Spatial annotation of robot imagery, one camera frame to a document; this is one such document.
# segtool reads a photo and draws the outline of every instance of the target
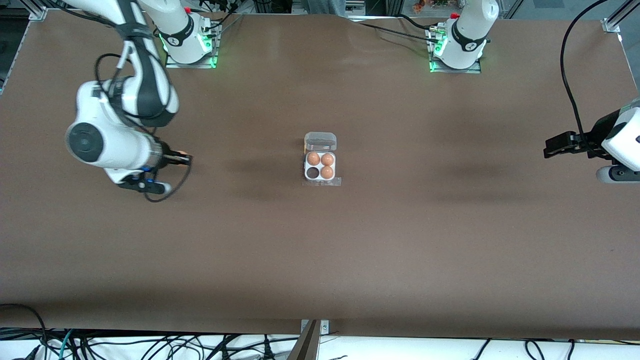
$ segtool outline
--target egg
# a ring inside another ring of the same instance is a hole
[[[316,166],[320,164],[320,155],[317,152],[310,152],[307,154],[307,163],[311,164],[311,166]]]
[[[333,165],[334,160],[335,159],[333,158],[333,155],[329,153],[322,155],[322,165],[326,167],[330,167],[331,165]]]
[[[333,177],[333,169],[331,167],[323,167],[320,170],[320,176],[325,179],[331,179]]]

